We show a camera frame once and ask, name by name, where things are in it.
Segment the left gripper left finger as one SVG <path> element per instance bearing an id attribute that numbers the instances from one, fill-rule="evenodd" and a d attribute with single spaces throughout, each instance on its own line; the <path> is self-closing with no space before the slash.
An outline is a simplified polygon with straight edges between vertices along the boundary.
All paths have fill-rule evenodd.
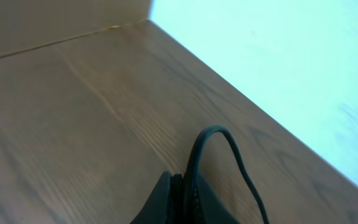
<path id="1" fill-rule="evenodd" d="M 183 177 L 165 171 L 131 224 L 176 224 L 183 222 Z"/>

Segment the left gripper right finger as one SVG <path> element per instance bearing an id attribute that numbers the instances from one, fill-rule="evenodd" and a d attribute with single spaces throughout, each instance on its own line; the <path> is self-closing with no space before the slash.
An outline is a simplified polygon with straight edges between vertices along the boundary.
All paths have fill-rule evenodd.
<path id="1" fill-rule="evenodd" d="M 191 223 L 239 224 L 201 174 L 198 174 L 196 179 L 191 208 Z"/>

